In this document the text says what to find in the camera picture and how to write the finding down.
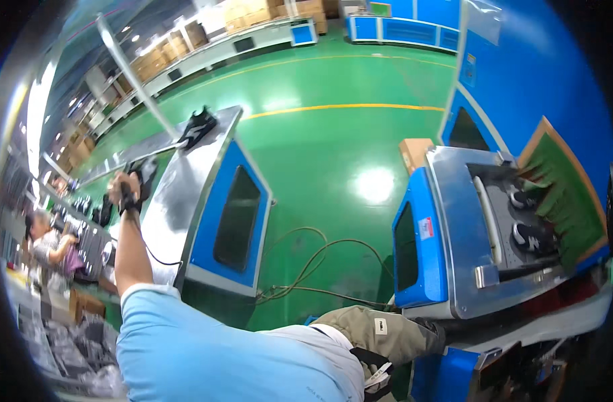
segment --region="pant logo patch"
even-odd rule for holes
[[[375,327],[376,327],[376,335],[386,335],[387,334],[387,320],[384,318],[374,318]]]

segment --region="warning label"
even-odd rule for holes
[[[418,221],[418,233],[420,233],[420,240],[426,240],[430,237],[434,237],[434,229],[431,227],[430,216]]]

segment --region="khaki pants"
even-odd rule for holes
[[[363,306],[351,306],[330,311],[313,324],[326,324],[342,332],[353,347],[359,347],[380,354],[395,366],[401,366],[417,356],[442,353],[444,340],[429,329],[419,326],[400,314],[384,313]],[[367,380],[378,367],[362,363],[364,378]],[[391,394],[381,402],[394,401]]]

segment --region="yellow floor line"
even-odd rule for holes
[[[251,115],[243,117],[242,120],[250,120],[252,118],[281,115],[283,113],[302,112],[307,110],[321,110],[321,109],[347,109],[347,108],[394,108],[394,109],[411,109],[411,110],[434,110],[444,112],[444,108],[436,108],[435,106],[415,106],[415,105],[396,105],[396,104],[343,104],[343,105],[321,105],[321,106],[307,106],[305,108],[293,108],[275,110],[272,112],[258,113],[257,115]]]
[[[206,81],[203,84],[199,84],[199,85],[193,86],[192,88],[188,88],[187,90],[182,91],[182,92],[176,94],[175,97],[180,96],[180,95],[182,95],[182,94],[184,94],[186,92],[193,91],[193,90],[195,90],[197,88],[201,88],[201,87],[203,87],[205,85],[213,84],[215,82],[218,82],[218,81],[221,81],[221,80],[225,80],[226,78],[230,78],[231,76],[236,76],[236,75],[239,75],[239,74],[248,73],[250,71],[255,71],[255,70],[259,70],[259,69],[263,69],[263,68],[268,68],[268,67],[280,66],[282,64],[307,61],[307,60],[342,59],[342,58],[346,58],[346,57],[378,57],[378,58],[381,58],[381,59],[404,59],[404,60],[412,60],[412,61],[418,61],[418,62],[428,63],[428,64],[436,64],[437,66],[456,68],[455,66],[449,66],[448,64],[436,63],[436,62],[431,62],[431,61],[422,60],[422,59],[414,59],[414,58],[405,57],[405,56],[339,55],[339,56],[307,57],[306,59],[295,59],[295,60],[287,60],[287,61],[282,61],[282,62],[277,62],[277,63],[265,64],[264,66],[249,68],[249,69],[238,71],[236,73],[232,73],[232,74],[229,74],[229,75],[221,76],[221,77],[215,78],[213,80]]]

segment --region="hand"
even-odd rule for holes
[[[61,243],[65,244],[66,246],[74,245],[78,242],[79,242],[79,239],[76,238],[76,236],[74,235],[65,235],[61,237]]]
[[[124,172],[114,174],[114,179],[108,183],[108,197],[114,205],[119,205],[121,200],[121,183],[127,183],[130,186],[130,192],[135,195],[135,199],[141,196],[141,185],[139,184],[139,176],[136,173],[131,173],[130,176]]]

